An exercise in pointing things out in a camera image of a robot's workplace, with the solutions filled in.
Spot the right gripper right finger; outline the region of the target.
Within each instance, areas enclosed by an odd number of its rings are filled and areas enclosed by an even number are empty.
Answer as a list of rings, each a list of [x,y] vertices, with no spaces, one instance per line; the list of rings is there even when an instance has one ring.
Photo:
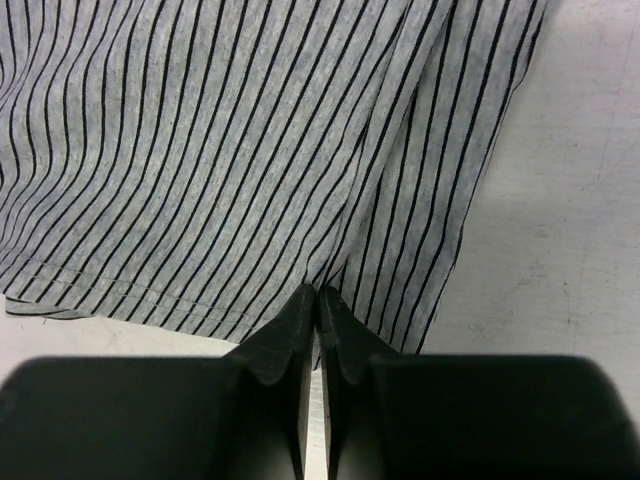
[[[593,361],[405,355],[318,296],[332,479],[635,479],[639,435]]]

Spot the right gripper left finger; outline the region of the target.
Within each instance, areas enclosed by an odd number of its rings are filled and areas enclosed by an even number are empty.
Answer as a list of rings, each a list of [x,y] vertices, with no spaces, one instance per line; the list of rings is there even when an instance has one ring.
[[[315,292],[217,357],[44,357],[1,388],[5,479],[300,479]]]

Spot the grey striped underwear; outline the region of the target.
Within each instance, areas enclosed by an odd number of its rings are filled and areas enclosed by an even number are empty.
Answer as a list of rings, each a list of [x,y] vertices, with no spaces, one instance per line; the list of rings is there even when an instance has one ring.
[[[302,284],[418,353],[543,1],[5,1],[1,293],[239,343]]]

